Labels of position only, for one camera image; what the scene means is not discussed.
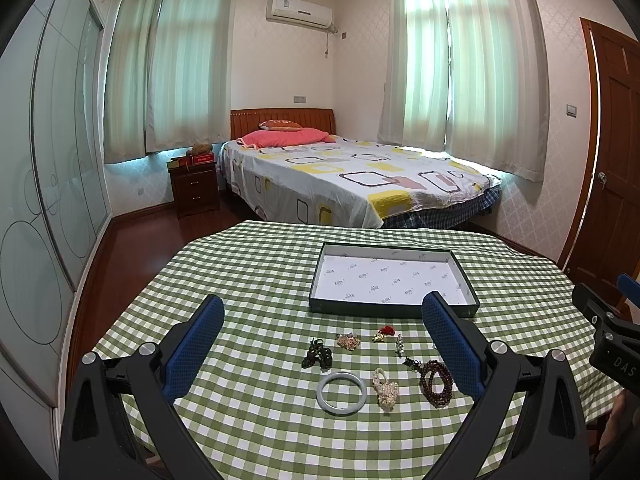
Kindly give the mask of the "brown wooden door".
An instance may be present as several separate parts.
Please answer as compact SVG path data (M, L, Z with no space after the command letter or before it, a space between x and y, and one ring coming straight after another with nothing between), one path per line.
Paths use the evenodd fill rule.
M616 307L639 273L639 43L582 18L590 119L585 175L559 266Z

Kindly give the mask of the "pale jade bangle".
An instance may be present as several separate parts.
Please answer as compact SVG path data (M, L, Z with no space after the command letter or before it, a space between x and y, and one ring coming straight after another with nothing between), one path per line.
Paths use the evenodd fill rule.
M316 401L322 411L336 417L357 414L368 400L364 381L349 372L323 376L316 388Z

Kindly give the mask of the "small red knot gold charm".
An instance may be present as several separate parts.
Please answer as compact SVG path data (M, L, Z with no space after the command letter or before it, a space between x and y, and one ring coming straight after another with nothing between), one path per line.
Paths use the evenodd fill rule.
M372 342L384 342L388 338L394 338L396 336L396 330L391 325L382 326L373 336Z

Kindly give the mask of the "red boxes on nightstand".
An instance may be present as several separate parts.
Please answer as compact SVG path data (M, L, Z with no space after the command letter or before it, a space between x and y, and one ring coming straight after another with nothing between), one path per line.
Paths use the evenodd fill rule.
M193 144L182 156L174 157L167 163L168 169L192 167L215 161L212 144Z

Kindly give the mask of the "dark wooden nightstand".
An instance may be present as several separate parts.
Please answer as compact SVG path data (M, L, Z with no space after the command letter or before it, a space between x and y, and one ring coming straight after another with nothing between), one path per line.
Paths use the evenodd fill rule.
M216 162L168 169L172 197L178 217L218 210Z

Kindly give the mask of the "frosted glass wardrobe doors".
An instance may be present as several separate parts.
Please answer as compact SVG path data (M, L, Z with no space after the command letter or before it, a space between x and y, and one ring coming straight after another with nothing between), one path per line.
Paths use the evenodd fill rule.
M90 0L36 0L1 55L1 352L49 406L108 216L96 154L101 39Z

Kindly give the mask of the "rose gold pearl brooch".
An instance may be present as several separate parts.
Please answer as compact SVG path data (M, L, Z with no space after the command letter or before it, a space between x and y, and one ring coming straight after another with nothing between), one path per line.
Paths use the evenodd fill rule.
M354 351L359 348L361 340L354 333L339 334L336 337L336 344L347 351Z

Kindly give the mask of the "dark green tray box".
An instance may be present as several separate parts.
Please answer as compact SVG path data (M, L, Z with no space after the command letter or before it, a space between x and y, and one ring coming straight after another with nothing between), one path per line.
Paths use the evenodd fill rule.
M326 243L309 292L314 313L364 318L420 318L423 299L438 292L462 318L480 300L451 250Z

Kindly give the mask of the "wooden headboard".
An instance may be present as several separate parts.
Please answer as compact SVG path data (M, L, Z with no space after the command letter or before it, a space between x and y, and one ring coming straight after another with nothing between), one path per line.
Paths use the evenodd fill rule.
M230 112L230 139L239 139L258 130L262 122L276 119L297 122L302 127L316 128L329 134L336 133L334 111L330 108L241 108Z

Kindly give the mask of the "left white curtains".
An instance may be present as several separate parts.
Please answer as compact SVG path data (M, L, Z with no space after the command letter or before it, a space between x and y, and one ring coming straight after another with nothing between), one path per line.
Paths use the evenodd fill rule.
M104 160L229 139L235 0L122 0L106 68Z

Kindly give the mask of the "right white curtains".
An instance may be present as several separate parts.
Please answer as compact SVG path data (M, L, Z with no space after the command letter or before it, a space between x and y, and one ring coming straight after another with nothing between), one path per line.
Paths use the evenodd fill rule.
M536 0L390 0L378 140L540 182L548 130Z

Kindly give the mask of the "silver rhinestone brooch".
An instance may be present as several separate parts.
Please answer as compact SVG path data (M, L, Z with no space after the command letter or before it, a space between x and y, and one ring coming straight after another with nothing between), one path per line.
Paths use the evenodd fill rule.
M401 359L405 356L404 340L402 339L401 333L396 335L396 354L398 358Z

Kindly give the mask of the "green white checkered tablecloth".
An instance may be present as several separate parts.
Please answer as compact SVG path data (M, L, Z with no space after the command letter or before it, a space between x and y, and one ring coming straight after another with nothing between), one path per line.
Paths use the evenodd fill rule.
M326 243L451 250L480 300L475 324L486 338L530 356L561 349L585 418L612 408L620 388L590 365L593 329L572 305L572 282L550 260L482 234L245 221L187 244L96 344L104 359L129 356L190 318L207 295L222 299L224 327L175 408L224 478L420 479L471 409L461 393L444 408L431 406L394 342L371 341L382 326L378 318L309 310ZM336 344L348 333L361 340L354 351ZM364 382L384 370L399 387L393 411L382 411L375 398L347 417L322 411L321 370L302 365L318 338L331 349L336 370Z

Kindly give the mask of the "wall light switch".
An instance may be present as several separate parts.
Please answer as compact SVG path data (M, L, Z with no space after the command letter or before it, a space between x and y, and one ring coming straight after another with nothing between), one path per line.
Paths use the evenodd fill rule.
M567 104L566 106L566 114L567 116L576 118L577 117L577 107L574 105Z

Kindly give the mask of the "white wall air conditioner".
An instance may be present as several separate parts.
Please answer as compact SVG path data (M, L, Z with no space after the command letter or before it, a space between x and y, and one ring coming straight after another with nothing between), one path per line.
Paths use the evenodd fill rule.
M303 0L269 0L266 19L328 30L333 24L333 11L328 6Z

